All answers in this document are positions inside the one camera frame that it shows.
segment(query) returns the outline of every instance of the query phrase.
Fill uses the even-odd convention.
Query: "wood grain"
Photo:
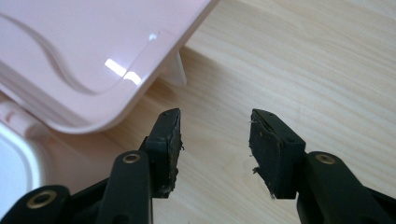
[[[186,150],[155,223],[299,223],[295,201],[273,201],[252,173],[252,108],[396,198],[395,1],[223,0],[181,56],[188,85],[156,81],[106,132],[137,149],[162,111],[181,109]]]

